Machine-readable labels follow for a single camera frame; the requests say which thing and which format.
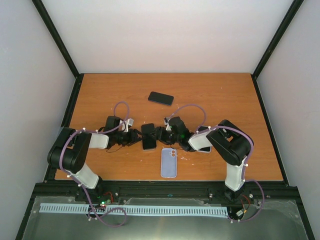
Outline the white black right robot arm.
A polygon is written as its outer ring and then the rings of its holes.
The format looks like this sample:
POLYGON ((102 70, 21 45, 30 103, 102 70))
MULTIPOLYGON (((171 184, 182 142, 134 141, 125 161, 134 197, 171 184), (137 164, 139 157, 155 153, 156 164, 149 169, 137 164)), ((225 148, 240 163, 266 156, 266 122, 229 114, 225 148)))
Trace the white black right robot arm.
POLYGON ((167 118, 164 127, 156 127, 147 136, 165 145, 179 144, 186 152, 214 148, 226 162, 225 198, 234 202, 240 197, 254 142, 229 120, 224 119, 216 126, 191 132, 180 117, 167 118))

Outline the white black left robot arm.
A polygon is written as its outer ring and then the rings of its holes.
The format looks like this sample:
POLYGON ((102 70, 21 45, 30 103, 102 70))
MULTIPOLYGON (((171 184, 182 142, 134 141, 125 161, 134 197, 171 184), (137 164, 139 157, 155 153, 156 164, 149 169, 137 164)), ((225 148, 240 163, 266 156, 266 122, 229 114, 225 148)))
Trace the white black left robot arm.
POLYGON ((140 142, 145 135, 132 128, 133 123, 132 118, 123 120, 117 116, 108 116, 100 131, 76 131, 64 127, 47 155, 47 162, 53 168, 65 172, 80 187, 87 188, 86 195, 92 201, 99 201, 103 198, 104 188, 98 185, 101 178, 86 164, 88 150, 108 150, 114 145, 125 147, 140 142))

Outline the lavender plain phone case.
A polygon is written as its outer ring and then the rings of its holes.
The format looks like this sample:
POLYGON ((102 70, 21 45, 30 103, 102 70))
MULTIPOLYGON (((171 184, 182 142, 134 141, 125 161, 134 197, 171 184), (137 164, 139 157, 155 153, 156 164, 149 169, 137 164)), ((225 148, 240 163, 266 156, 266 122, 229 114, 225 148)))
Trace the lavender plain phone case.
POLYGON ((160 176, 162 178, 175 178, 177 176, 177 150, 163 148, 161 150, 160 176))

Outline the blue-edged black phone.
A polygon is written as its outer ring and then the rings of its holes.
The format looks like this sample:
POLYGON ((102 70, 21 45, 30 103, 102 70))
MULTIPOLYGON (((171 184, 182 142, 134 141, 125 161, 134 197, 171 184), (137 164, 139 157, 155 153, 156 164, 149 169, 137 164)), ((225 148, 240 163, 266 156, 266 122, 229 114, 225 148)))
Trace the blue-edged black phone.
POLYGON ((148 101, 166 106, 171 106, 174 101, 174 97, 172 95, 151 91, 148 96, 148 101))

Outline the black left side rail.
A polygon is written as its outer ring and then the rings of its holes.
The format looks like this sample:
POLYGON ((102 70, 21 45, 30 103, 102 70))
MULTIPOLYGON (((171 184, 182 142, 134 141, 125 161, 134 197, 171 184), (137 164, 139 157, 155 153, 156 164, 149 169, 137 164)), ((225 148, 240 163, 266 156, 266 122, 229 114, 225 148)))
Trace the black left side rail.
MULTIPOLYGON (((72 116, 74 113, 74 109, 77 103, 77 99, 78 99, 78 95, 81 89, 81 85, 83 82, 83 78, 84 78, 84 73, 79 74, 76 78, 75 78, 75 82, 71 91, 71 95, 70 98, 68 100, 67 103, 67 107, 66 110, 64 112, 64 116, 61 122, 61 127, 69 127, 71 120, 72 120, 72 116)), ((46 183, 47 181, 54 181, 55 180, 55 176, 56 176, 56 172, 57 169, 52 167, 51 165, 48 165, 43 182, 46 183)))

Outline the black right side rail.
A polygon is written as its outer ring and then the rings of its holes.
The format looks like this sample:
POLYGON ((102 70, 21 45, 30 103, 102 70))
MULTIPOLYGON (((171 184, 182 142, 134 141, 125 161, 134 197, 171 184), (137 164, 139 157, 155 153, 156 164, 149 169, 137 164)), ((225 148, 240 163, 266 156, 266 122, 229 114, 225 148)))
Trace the black right side rail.
POLYGON ((278 163, 278 166, 279 166, 279 169, 280 169, 280 172, 281 172, 281 176, 282 176, 283 182, 288 187, 290 185, 289 184, 289 180, 288 180, 288 177, 287 177, 284 165, 283 165, 283 161, 282 161, 282 158, 281 158, 281 155, 280 155, 280 152, 279 152, 279 148, 278 148, 278 145, 277 145, 277 142, 276 142, 276 139, 275 139, 274 132, 272 130, 272 126, 271 126, 270 119, 269 119, 269 116, 268 116, 268 113, 267 113, 267 110, 266 110, 266 107, 265 107, 265 104, 264 104, 264 101, 263 101, 263 98, 262 98, 262 95, 261 95, 261 91, 260 91, 259 86, 258 86, 257 78, 254 77, 252 74, 250 76, 251 76, 251 79, 252 79, 252 84, 254 86, 258 101, 259 101, 259 105, 260 105, 260 108, 261 108, 261 111, 262 111, 262 114, 263 114, 263 118, 264 118, 264 121, 265 121, 265 124, 266 124, 266 127, 267 127, 267 131, 268 131, 268 134, 269 134, 269 137, 270 137, 270 140, 271 140, 273 151, 274 151, 276 159, 277 159, 277 163, 278 163))

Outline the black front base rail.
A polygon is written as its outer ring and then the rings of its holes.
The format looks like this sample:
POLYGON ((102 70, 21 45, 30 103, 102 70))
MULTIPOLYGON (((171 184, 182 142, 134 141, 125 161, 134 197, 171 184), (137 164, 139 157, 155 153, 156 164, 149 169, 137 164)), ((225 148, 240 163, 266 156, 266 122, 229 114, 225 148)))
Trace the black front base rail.
POLYGON ((231 193, 222 181, 109 181, 88 191, 93 203, 113 197, 115 203, 131 198, 196 199, 210 204, 236 206, 241 200, 294 200, 300 202, 297 187, 283 181, 247 182, 240 193, 231 193))

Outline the black left rear frame post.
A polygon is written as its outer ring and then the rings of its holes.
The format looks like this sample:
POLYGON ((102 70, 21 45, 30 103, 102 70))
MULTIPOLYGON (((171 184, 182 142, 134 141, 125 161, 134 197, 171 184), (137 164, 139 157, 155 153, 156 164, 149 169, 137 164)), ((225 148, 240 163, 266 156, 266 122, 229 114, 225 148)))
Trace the black left rear frame post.
POLYGON ((66 45, 64 44, 52 18, 50 17, 50 14, 48 13, 44 3, 42 0, 32 0, 32 3, 37 10, 39 16, 41 17, 43 23, 45 24, 48 32, 50 33, 53 41, 55 42, 56 46, 58 47, 62 57, 64 58, 67 66, 69 67, 72 75, 75 79, 77 79, 80 75, 74 61, 72 60, 72 57, 67 50, 66 45))

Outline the black frame post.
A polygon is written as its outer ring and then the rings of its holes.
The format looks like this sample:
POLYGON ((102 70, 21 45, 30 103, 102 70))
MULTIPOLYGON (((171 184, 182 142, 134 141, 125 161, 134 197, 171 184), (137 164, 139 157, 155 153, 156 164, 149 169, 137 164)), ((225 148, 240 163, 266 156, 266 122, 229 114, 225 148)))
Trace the black frame post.
POLYGON ((75 79, 77 79, 80 75, 74 61, 72 60, 72 57, 67 50, 66 45, 64 44, 52 18, 50 17, 50 14, 48 13, 44 3, 42 0, 32 0, 32 3, 37 10, 39 16, 41 17, 43 23, 45 24, 48 32, 50 33, 53 41, 55 42, 56 46, 58 47, 62 57, 64 58, 67 66, 69 67, 72 75, 75 79))
POLYGON ((304 2, 304 0, 293 0, 292 1, 290 7, 288 8, 286 14, 283 17, 281 23, 279 24, 276 32, 274 33, 271 41, 269 42, 266 50, 264 51, 261 59, 259 60, 256 68, 254 69, 253 73, 251 74, 253 81, 256 81, 258 79, 259 75, 263 71, 268 60, 270 59, 271 55, 273 54, 273 52, 276 49, 277 45, 279 44, 280 40, 284 36, 286 30, 290 26, 291 22, 293 21, 295 15, 299 11, 303 2, 304 2))

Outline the black right rear frame post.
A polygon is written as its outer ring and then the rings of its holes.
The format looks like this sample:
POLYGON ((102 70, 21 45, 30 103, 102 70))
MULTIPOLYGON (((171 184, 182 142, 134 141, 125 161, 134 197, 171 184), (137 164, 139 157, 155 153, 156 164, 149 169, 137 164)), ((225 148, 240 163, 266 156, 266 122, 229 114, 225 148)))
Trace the black right rear frame post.
POLYGON ((253 81, 256 81, 258 79, 259 75, 263 71, 268 60, 270 59, 271 55, 273 54, 273 52, 276 49, 277 45, 279 44, 280 40, 284 36, 286 30, 290 26, 291 22, 293 21, 295 15, 299 11, 303 2, 304 2, 304 0, 293 0, 292 1, 290 7, 288 8, 286 14, 283 17, 281 23, 279 24, 276 32, 274 33, 271 41, 269 42, 266 50, 264 51, 261 59, 259 60, 256 68, 254 69, 253 73, 251 74, 253 81))

